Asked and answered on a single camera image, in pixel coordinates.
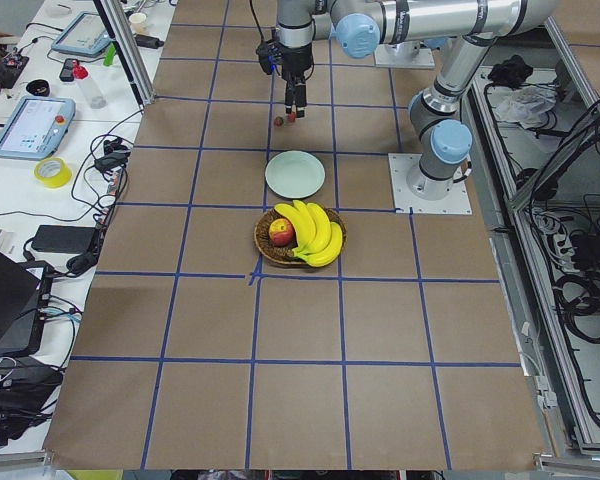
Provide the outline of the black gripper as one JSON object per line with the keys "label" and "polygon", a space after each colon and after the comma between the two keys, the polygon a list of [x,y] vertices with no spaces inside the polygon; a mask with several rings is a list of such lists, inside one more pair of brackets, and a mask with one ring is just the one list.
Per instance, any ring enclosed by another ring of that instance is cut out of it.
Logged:
{"label": "black gripper", "polygon": [[291,48],[284,45],[281,50],[281,76],[285,81],[285,112],[291,115],[296,106],[296,117],[304,118],[307,107],[306,74],[313,65],[312,44]]}

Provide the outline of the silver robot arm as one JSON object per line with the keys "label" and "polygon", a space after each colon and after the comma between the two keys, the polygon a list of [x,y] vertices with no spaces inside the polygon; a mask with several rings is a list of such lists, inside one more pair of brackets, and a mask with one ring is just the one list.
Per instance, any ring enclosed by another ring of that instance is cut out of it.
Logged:
{"label": "silver robot arm", "polygon": [[467,159],[473,138],[459,120],[460,101],[497,39],[529,31],[549,18],[554,1],[280,1],[276,25],[257,55],[266,74],[286,83],[287,113],[303,117],[312,45],[334,38],[353,58],[372,56],[379,67],[432,69],[432,49],[442,51],[433,83],[409,106],[422,148],[406,184],[425,200],[445,198]]}

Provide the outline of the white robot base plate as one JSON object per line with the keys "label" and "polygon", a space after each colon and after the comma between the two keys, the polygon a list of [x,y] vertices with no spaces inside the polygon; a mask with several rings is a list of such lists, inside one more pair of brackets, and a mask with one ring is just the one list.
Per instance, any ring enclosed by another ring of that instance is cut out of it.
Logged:
{"label": "white robot base plate", "polygon": [[420,169],[420,154],[388,155],[394,210],[400,214],[471,215],[472,208],[458,167],[447,180],[432,180]]}

